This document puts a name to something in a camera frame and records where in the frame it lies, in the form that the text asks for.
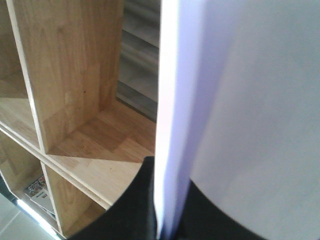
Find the wooden board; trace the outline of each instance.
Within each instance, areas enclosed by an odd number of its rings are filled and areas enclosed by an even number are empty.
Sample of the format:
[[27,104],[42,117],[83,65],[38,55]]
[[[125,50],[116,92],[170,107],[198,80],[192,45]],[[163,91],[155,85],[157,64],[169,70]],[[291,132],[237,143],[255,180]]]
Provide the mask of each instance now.
[[121,0],[7,0],[41,150],[116,96]]
[[[68,237],[69,235],[78,232],[105,211],[50,167],[46,166],[44,163],[42,163],[41,166],[56,213],[59,231],[63,236]],[[91,212],[91,215],[86,214],[86,221],[75,225],[91,205],[95,205],[100,211]]]
[[[109,125],[106,124],[105,127],[112,126],[126,133],[127,137],[133,139],[130,141],[132,144],[115,148],[116,144],[122,144],[112,138],[108,139],[108,145],[100,145],[94,138],[83,141],[75,137],[67,138],[51,154],[43,154],[19,139],[15,141],[107,209],[129,186],[140,169],[142,159],[154,155],[156,124],[117,101],[110,110],[101,112],[98,117],[104,119],[103,116],[106,115]],[[13,137],[5,129],[2,131]]]
[[0,132],[0,171],[13,194],[23,191],[42,175],[40,161]]
[[21,70],[0,79],[0,126],[39,148],[35,123]]
[[0,0],[0,79],[19,70],[21,67],[6,0]]

